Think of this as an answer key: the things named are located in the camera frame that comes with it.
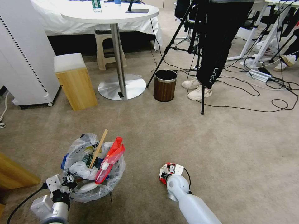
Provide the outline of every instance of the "black pants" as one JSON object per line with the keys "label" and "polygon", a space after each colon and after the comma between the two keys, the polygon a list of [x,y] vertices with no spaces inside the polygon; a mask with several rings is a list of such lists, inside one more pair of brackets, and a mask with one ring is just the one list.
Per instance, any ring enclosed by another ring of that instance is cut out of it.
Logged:
{"label": "black pants", "polygon": [[210,4],[202,61],[197,79],[211,88],[220,76],[240,26],[246,21],[253,2]]}
{"label": "black pants", "polygon": [[296,52],[299,50],[299,37],[296,38],[296,40],[289,46],[289,48],[285,51],[284,55],[295,55],[296,60],[299,58],[299,52]]}

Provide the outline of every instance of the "round table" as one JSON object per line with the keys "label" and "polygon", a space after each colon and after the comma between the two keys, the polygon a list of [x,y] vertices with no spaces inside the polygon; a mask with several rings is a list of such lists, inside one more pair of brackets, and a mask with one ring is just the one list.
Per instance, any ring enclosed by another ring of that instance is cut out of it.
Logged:
{"label": "round table", "polygon": [[99,93],[103,97],[111,100],[128,100],[139,96],[144,92],[146,83],[137,75],[124,73],[118,23],[148,20],[157,16],[159,9],[151,5],[134,3],[132,10],[149,9],[149,12],[126,13],[129,3],[122,3],[120,7],[114,3],[104,3],[102,12],[95,13],[93,12],[92,3],[90,1],[83,3],[84,4],[80,4],[80,7],[74,4],[68,4],[67,7],[62,9],[61,16],[75,22],[110,24],[118,77],[114,76],[101,82],[98,87]]}

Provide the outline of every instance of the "blue plastic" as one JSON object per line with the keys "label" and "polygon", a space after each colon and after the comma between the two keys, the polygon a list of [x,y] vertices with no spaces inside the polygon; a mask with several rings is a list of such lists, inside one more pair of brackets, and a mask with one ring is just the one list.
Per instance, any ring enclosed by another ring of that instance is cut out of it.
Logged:
{"label": "blue plastic", "polygon": [[61,166],[60,166],[60,169],[64,170],[64,165],[65,165],[65,162],[66,162],[66,158],[68,157],[68,153],[63,157],[63,160],[62,160],[62,163],[61,163]]}

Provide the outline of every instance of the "plastic stool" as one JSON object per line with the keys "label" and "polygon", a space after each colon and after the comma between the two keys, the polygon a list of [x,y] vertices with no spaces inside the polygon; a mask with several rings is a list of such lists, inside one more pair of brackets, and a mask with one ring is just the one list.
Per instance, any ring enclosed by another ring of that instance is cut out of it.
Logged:
{"label": "plastic stool", "polygon": [[[113,49],[104,49],[103,48],[103,42],[105,39],[112,39],[111,36],[111,31],[110,30],[95,30],[95,37],[96,37],[96,42],[97,42],[97,63],[99,65],[99,69],[104,71],[106,70],[106,64],[107,63],[113,63],[115,62],[115,57],[114,57],[114,52]],[[122,61],[124,67],[127,66],[126,64],[126,58],[124,51],[122,50]],[[111,57],[105,57],[106,52],[113,52],[113,55]]]}
{"label": "plastic stool", "polygon": [[54,72],[73,110],[97,105],[81,53],[54,57]]}

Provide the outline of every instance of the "white desk leg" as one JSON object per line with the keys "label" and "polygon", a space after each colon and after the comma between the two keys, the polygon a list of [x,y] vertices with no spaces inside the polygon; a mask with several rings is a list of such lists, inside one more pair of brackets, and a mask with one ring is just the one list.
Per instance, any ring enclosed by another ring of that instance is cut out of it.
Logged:
{"label": "white desk leg", "polygon": [[[255,26],[258,27],[259,24],[261,23],[262,16],[264,15],[264,13],[265,13],[265,11],[266,11],[267,6],[268,6],[268,3],[267,3],[267,2],[264,2],[263,7],[262,7],[262,10],[260,11],[259,17],[258,17],[258,19],[257,19],[256,22],[255,22]],[[238,60],[238,59],[244,57],[244,55],[246,54],[247,49],[248,49],[250,43],[252,42],[252,38],[254,37],[255,30],[257,29],[257,27],[256,27],[256,28],[252,28],[251,33],[250,33],[249,37],[247,38],[247,41],[246,41],[246,43],[245,43],[245,45],[244,45],[244,47],[243,47],[243,49],[242,49],[241,54],[238,55],[238,56],[234,56],[234,57],[228,57],[228,58],[227,58],[227,61]]]}
{"label": "white desk leg", "polygon": [[118,24],[110,24],[110,28],[117,68],[117,77],[113,76],[104,82],[101,82],[98,90],[103,97],[111,100],[132,99],[144,92],[146,83],[137,75],[124,73]]}
{"label": "white desk leg", "polygon": [[261,57],[264,55],[265,51],[267,50],[271,40],[273,39],[273,37],[276,35],[276,31],[277,31],[277,27],[279,27],[283,20],[285,19],[285,17],[287,16],[287,13],[289,12],[290,8],[284,10],[281,14],[280,17],[277,18],[277,20],[275,21],[270,33],[268,34],[266,40],[264,41],[261,49],[259,50],[259,52],[256,54],[256,57],[253,61],[253,66],[256,67],[258,61],[261,59]]}

